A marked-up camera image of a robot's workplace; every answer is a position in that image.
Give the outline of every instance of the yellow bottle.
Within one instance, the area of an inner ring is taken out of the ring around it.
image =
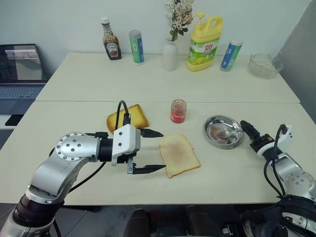
[[[202,23],[205,12],[199,12],[194,16],[199,17],[199,22],[191,34],[187,65],[191,71],[198,71],[213,63],[217,44],[222,34],[223,18],[213,16]]]

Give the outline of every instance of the cable connector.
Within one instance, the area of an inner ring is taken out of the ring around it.
[[[130,124],[130,114],[129,113],[125,113],[124,114],[124,118],[123,118],[123,126]]]
[[[287,132],[287,127],[286,127],[285,124],[281,124],[281,132],[282,132],[282,134],[286,134],[286,132]]]

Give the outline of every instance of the blue and white container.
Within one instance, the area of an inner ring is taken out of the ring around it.
[[[228,72],[232,69],[233,63],[236,60],[236,57],[239,53],[241,46],[242,42],[231,40],[220,67],[222,71]]]

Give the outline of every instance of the black cable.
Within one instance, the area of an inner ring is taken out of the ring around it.
[[[128,108],[127,108],[127,105],[125,103],[125,101],[121,100],[119,103],[118,103],[118,112],[117,112],[117,121],[116,121],[116,124],[115,124],[115,130],[118,128],[118,123],[119,123],[119,110],[120,110],[120,106],[121,104],[123,104],[124,106],[124,109],[125,109],[125,113],[128,114]],[[68,193],[71,193],[73,190],[79,188],[82,184],[84,184],[85,182],[87,182],[89,179],[91,179],[94,175],[96,175],[102,168],[103,166],[105,165],[106,162],[103,162],[99,168],[97,168],[92,174],[90,174],[86,179],[82,180],[80,183],[78,183],[77,185],[73,186]]]
[[[117,130],[117,128],[118,128],[118,126],[119,126],[119,111],[120,111],[120,105],[121,105],[121,104],[123,104],[123,106],[124,106],[125,113],[128,114],[127,105],[126,105],[125,101],[121,100],[121,101],[118,103],[117,120],[116,120],[116,123],[115,123],[115,130]]]
[[[54,220],[53,225],[54,225],[57,237],[61,237],[60,229],[59,229],[59,227],[57,225],[56,219]]]
[[[270,181],[270,179],[268,178],[268,175],[267,175],[267,168],[268,168],[268,165],[270,163],[271,159],[267,160],[266,163],[265,163],[265,167],[263,168],[263,174],[266,178],[266,181],[270,184],[270,186],[277,192],[278,194],[278,198],[281,198],[282,197],[282,194],[280,193],[280,191],[276,188],[276,186],[273,185],[273,183]]]
[[[276,180],[278,182],[278,184],[280,185],[281,187],[281,190],[282,190],[282,196],[285,195],[285,190],[284,190],[284,187],[283,187],[283,184],[277,174],[277,170],[276,170],[276,158],[277,158],[277,143],[278,143],[278,139],[279,139],[279,136],[280,136],[280,133],[281,131],[283,130],[284,128],[284,124],[281,124],[280,127],[278,128],[277,130],[277,133],[276,133],[276,139],[275,139],[275,145],[273,147],[273,156],[272,156],[272,169],[273,169],[273,173],[275,174],[275,177],[276,177]]]
[[[87,182],[89,179],[91,179],[94,175],[96,175],[105,165],[106,162],[103,162],[99,168],[97,168],[92,174],[90,174],[86,179],[82,180],[80,183],[78,183],[77,185],[73,186],[70,190],[69,193],[72,192],[73,190],[79,188],[82,184],[84,184],[85,182]]]
[[[247,216],[252,216],[253,214],[257,214],[257,213],[261,213],[261,212],[264,212],[264,211],[270,211],[274,208],[277,208],[278,207],[278,203],[275,203],[275,204],[272,204],[270,206],[266,206],[266,207],[263,207],[261,209],[258,209],[258,210],[250,210],[248,212],[245,212],[245,213],[242,213],[241,214],[241,217],[243,219],[247,218]]]

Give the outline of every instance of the metal plate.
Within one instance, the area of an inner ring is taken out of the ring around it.
[[[209,117],[204,123],[204,132],[207,139],[215,146],[232,149],[238,146],[243,141],[243,131],[241,125],[234,119],[223,116],[215,115]],[[227,132],[234,132],[228,138],[223,138],[220,135]]]

